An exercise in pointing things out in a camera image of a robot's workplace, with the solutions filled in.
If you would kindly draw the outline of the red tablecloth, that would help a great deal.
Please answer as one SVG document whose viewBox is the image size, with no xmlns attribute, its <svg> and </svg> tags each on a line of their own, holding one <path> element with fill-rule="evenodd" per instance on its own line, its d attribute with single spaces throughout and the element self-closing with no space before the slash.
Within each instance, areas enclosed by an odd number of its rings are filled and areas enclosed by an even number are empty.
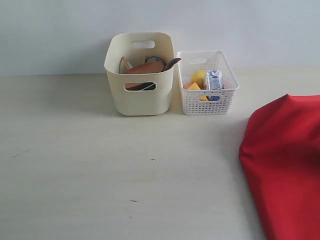
<svg viewBox="0 0 320 240">
<path fill-rule="evenodd" d="M 248 119 L 239 161 L 269 240 L 320 237 L 320 97 L 286 94 Z"/>
</svg>

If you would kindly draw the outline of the brown wooden spoon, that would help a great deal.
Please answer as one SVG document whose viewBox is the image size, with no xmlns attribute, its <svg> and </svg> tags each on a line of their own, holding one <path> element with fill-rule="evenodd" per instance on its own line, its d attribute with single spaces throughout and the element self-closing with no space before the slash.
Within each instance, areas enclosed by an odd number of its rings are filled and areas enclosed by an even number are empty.
<svg viewBox="0 0 320 240">
<path fill-rule="evenodd" d="M 175 64 L 177 64 L 179 61 L 181 61 L 182 59 L 180 57 L 176 57 L 173 58 L 172 60 L 170 60 L 162 69 L 162 72 L 165 72 L 169 69 L 171 69 Z"/>
</svg>

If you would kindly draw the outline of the blue white milk carton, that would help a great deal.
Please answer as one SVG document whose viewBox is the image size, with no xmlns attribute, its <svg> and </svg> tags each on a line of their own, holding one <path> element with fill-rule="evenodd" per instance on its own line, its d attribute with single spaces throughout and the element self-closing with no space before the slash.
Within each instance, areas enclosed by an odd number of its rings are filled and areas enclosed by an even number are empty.
<svg viewBox="0 0 320 240">
<path fill-rule="evenodd" d="M 205 90 L 222 90 L 224 80 L 221 70 L 207 70 L 203 80 Z"/>
</svg>

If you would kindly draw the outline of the yellow cheese wedge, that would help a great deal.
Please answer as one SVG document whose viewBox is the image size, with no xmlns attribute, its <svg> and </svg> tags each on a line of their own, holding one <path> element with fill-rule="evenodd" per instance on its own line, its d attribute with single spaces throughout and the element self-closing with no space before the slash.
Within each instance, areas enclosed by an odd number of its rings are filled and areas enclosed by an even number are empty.
<svg viewBox="0 0 320 240">
<path fill-rule="evenodd" d="M 198 90 L 201 90 L 201 88 L 198 86 L 198 84 L 196 82 L 193 82 L 188 88 L 187 90 L 195 90 L 195 91 L 198 91 Z"/>
</svg>

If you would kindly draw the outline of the white perforated plastic basket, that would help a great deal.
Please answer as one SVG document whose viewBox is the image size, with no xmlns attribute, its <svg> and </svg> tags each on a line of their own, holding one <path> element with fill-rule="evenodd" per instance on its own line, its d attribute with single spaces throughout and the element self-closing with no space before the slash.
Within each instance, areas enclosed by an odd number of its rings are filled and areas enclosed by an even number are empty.
<svg viewBox="0 0 320 240">
<path fill-rule="evenodd" d="M 232 69 L 222 51 L 179 51 L 178 82 L 185 115 L 222 115 L 230 111 L 236 90 L 239 89 Z M 192 75 L 199 70 L 221 70 L 223 89 L 187 90 L 186 83 L 192 83 Z"/>
</svg>

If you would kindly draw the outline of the yellow lemon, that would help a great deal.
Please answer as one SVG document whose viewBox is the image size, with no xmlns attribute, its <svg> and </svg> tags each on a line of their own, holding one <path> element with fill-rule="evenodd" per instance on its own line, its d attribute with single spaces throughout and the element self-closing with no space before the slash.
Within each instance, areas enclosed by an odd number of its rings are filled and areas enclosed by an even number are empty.
<svg viewBox="0 0 320 240">
<path fill-rule="evenodd" d="M 190 81 L 192 83 L 197 83 L 200 86 L 200 85 L 203 85 L 205 77 L 206 77 L 206 71 L 202 69 L 194 72 L 193 75 L 191 76 Z"/>
</svg>

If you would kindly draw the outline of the white ceramic bowl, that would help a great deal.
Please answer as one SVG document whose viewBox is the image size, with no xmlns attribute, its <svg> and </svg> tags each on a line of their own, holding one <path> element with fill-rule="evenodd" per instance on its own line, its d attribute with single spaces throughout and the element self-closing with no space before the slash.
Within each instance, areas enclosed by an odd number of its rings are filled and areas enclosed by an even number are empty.
<svg viewBox="0 0 320 240">
<path fill-rule="evenodd" d="M 138 87 L 139 91 L 152 91 L 156 88 L 156 84 L 153 82 L 145 82 L 140 84 Z"/>
</svg>

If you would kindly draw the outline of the brown wooden plate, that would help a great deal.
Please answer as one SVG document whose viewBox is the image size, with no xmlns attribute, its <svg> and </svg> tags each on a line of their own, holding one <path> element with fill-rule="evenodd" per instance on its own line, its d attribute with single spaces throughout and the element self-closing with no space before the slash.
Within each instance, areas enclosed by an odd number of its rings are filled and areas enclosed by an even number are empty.
<svg viewBox="0 0 320 240">
<path fill-rule="evenodd" d="M 124 74 L 154 74 L 162 72 L 164 66 L 160 62 L 149 62 L 140 64 L 126 71 Z M 139 85 L 141 82 L 129 82 L 124 85 L 124 88 L 128 91 L 139 91 Z"/>
</svg>

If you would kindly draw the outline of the brown egg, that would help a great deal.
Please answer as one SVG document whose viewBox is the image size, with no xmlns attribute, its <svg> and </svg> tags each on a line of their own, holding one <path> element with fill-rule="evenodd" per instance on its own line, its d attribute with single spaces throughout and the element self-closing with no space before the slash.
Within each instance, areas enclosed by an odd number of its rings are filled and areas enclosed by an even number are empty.
<svg viewBox="0 0 320 240">
<path fill-rule="evenodd" d="M 191 82 L 187 82 L 187 83 L 185 83 L 185 84 L 183 85 L 183 88 L 184 88 L 184 89 L 188 89 L 191 85 L 192 85 Z"/>
</svg>

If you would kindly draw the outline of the stainless steel cup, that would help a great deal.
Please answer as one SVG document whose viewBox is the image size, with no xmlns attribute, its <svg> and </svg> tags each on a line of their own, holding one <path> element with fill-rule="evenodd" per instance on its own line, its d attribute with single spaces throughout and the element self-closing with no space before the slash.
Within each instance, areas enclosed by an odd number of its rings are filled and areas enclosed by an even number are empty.
<svg viewBox="0 0 320 240">
<path fill-rule="evenodd" d="M 149 56 L 145 59 L 145 63 L 153 63 L 153 62 L 159 62 L 163 66 L 166 66 L 166 62 L 159 56 Z"/>
</svg>

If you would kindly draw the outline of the cream plastic storage bin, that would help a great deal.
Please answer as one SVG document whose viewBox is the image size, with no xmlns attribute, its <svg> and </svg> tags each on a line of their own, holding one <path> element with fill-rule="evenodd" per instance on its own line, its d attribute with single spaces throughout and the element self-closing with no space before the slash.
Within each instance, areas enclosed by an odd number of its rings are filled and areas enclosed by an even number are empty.
<svg viewBox="0 0 320 240">
<path fill-rule="evenodd" d="M 174 70 L 150 74 L 121 74 L 122 57 L 134 67 L 144 56 L 157 56 L 166 63 L 174 58 L 169 35 L 162 32 L 121 33 L 114 36 L 106 53 L 104 68 L 116 110 L 125 116 L 155 116 L 165 113 L 171 104 Z M 126 83 L 156 84 L 154 90 L 126 90 Z"/>
</svg>

